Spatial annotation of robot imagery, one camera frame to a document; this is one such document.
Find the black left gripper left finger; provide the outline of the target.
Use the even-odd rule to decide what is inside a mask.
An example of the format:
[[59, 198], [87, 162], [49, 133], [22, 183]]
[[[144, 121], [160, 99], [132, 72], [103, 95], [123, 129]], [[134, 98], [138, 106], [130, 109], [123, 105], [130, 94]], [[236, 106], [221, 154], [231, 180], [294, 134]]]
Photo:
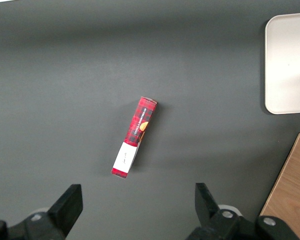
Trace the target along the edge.
[[82, 186], [72, 184], [47, 211], [10, 227], [0, 220], [0, 240], [65, 240], [82, 211]]

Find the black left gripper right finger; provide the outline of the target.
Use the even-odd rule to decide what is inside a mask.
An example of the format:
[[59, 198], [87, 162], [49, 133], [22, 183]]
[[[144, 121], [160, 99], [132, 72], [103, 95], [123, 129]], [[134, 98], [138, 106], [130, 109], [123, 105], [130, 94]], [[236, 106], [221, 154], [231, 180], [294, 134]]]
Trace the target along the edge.
[[222, 207], [205, 183], [195, 184], [195, 211], [200, 227], [188, 240], [298, 240], [297, 234], [282, 219], [259, 216], [251, 222], [234, 207]]

